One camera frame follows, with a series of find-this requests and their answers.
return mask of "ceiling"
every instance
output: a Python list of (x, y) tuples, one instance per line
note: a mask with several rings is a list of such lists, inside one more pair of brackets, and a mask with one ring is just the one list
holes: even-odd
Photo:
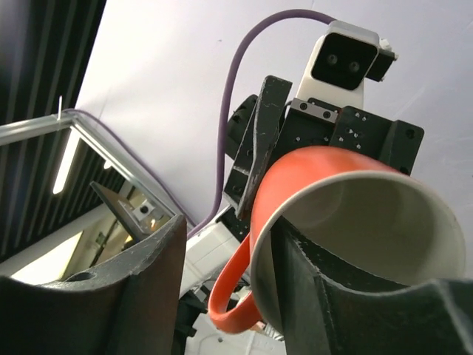
[[(0, 124), (74, 107), (105, 0), (0, 4)], [(101, 204), (91, 181), (119, 191), (124, 179), (80, 142), (67, 184), (52, 194), (65, 129), (0, 147), (0, 262)]]

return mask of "cable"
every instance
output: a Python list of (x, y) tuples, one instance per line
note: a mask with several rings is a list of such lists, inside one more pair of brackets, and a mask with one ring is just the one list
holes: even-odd
[(220, 106), (219, 129), (217, 133), (217, 183), (215, 185), (214, 204), (207, 218), (200, 222), (189, 232), (189, 238), (193, 237), (203, 226), (205, 226), (215, 217), (215, 215), (219, 211), (220, 204), (222, 202), (223, 181), (225, 177), (225, 139), (227, 135), (227, 122), (228, 115), (230, 113), (231, 94), (234, 90), (235, 79), (237, 78), (236, 76), (238, 73), (238, 68), (240, 63), (242, 62), (243, 55), (245, 54), (247, 48), (250, 46), (251, 42), (262, 31), (264, 31), (272, 24), (275, 24), (276, 22), (289, 18), (307, 18), (310, 20), (321, 22), (323, 24), (329, 24), (330, 22), (335, 21), (333, 17), (312, 10), (286, 10), (281, 11), (280, 13), (275, 13), (265, 18), (264, 20), (259, 22), (255, 27), (253, 27), (251, 31), (248, 32), (248, 34), (243, 38), (242, 42), (236, 49), (234, 58), (231, 61), (227, 80), (225, 82), (225, 89), (223, 90), (222, 104)]
[(164, 190), (164, 192), (169, 196), (169, 199), (172, 201), (174, 205), (177, 206), (177, 208), (180, 210), (184, 216), (186, 216), (187, 220), (192, 223), (193, 226), (196, 225), (196, 223), (189, 217), (188, 213), (186, 213), (186, 210), (182, 207), (182, 205), (176, 200), (176, 198), (173, 196), (171, 191), (168, 189), (164, 181), (160, 179), (159, 176), (156, 175), (156, 173), (153, 172), (153, 169), (151, 169), (135, 152), (133, 152), (133, 149), (130, 149), (129, 146), (120, 138), (118, 135), (113, 132), (104, 122), (102, 122), (100, 119), (95, 117), (92, 113), (89, 113), (87, 111), (84, 111), (83, 109), (65, 109), (63, 112), (72, 112), (72, 113), (78, 113), (81, 115), (85, 115), (91, 120), (93, 120), (95, 123), (97, 123), (100, 127), (106, 130), (106, 132), (113, 137), (117, 141), (118, 144), (127, 152), (130, 154), (130, 156), (135, 159), (145, 170), (148, 174), (151, 175), (153, 179), (159, 183), (161, 189)]
[[(306, 18), (314, 21), (321, 22), (323, 24), (329, 24), (332, 21), (335, 21), (333, 17), (319, 13), (312, 10), (305, 9), (294, 9), (281, 11), (280, 13), (275, 13), (261, 22), (259, 22), (255, 27), (253, 27), (250, 32), (243, 38), (242, 42), (236, 49), (234, 57), (231, 61), (230, 69), (228, 71), (227, 79), (225, 82), (225, 89), (223, 90), (222, 103), (220, 106), (220, 116), (219, 116), (219, 128), (217, 133), (217, 182), (215, 184), (215, 196), (214, 203), (212, 205), (212, 210), (210, 214), (199, 224), (197, 224), (189, 233), (188, 238), (193, 237), (200, 229), (202, 229), (207, 223), (209, 223), (217, 214), (222, 202), (222, 192), (223, 192), (223, 183), (225, 179), (225, 139), (226, 139), (226, 130), (228, 115), (230, 113), (230, 103), (231, 103), (231, 94), (234, 89), (236, 76), (238, 73), (239, 65), (243, 59), (247, 48), (250, 46), (251, 42), (266, 28), (275, 24), (276, 22), (289, 19), (289, 18)], [(151, 168), (138, 157), (132, 149), (130, 149), (125, 142), (123, 142), (106, 124), (96, 118), (94, 115), (84, 111), (82, 109), (65, 109), (65, 112), (77, 112), (79, 114), (85, 115), (91, 118), (99, 126), (105, 129), (121, 146), (122, 148), (132, 156), (145, 170), (150, 174), (163, 188), (165, 193), (169, 196), (171, 201), (180, 209), (180, 211), (192, 222), (189, 215), (185, 213), (185, 209), (177, 202), (174, 198), (171, 191), (167, 188), (166, 184), (152, 171)]]

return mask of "mug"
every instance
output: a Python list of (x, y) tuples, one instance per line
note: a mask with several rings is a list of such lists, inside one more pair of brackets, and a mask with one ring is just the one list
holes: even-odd
[[(434, 191), (356, 152), (309, 146), (278, 159), (262, 179), (250, 233), (209, 298), (209, 316), (220, 330), (239, 333), (263, 318), (282, 333), (269, 238), (281, 216), (341, 259), (397, 283), (463, 276), (461, 227)], [(248, 266), (252, 292), (226, 311)]]

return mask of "fluorescent light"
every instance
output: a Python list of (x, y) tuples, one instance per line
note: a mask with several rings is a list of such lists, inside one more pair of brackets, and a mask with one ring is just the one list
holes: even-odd
[(80, 139), (81, 137), (77, 131), (75, 129), (71, 129), (71, 134), (69, 135), (69, 140), (67, 141), (66, 149), (64, 150), (61, 165), (59, 166), (58, 175), (56, 176), (56, 182), (52, 188), (52, 193), (54, 195), (61, 192), (64, 189), (64, 185), (66, 185), (67, 176), (69, 175), (72, 161), (74, 160), (74, 155), (77, 151)]

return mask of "metal frame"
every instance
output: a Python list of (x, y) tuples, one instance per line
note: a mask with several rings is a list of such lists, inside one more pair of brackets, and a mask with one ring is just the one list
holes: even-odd
[[(129, 156), (98, 134), (93, 125), (86, 122), (79, 113), (62, 112), (60, 118), (58, 115), (49, 115), (0, 126), (0, 146), (67, 128), (74, 129), (84, 142), (103, 159), (110, 161), (117, 172), (144, 193), (156, 207), (162, 209), (169, 217), (182, 214), (176, 206), (169, 207), (159, 197), (160, 195), (166, 196), (165, 192), (160, 189), (159, 183), (153, 181)], [(187, 222), (187, 228), (190, 230), (194, 226)]]

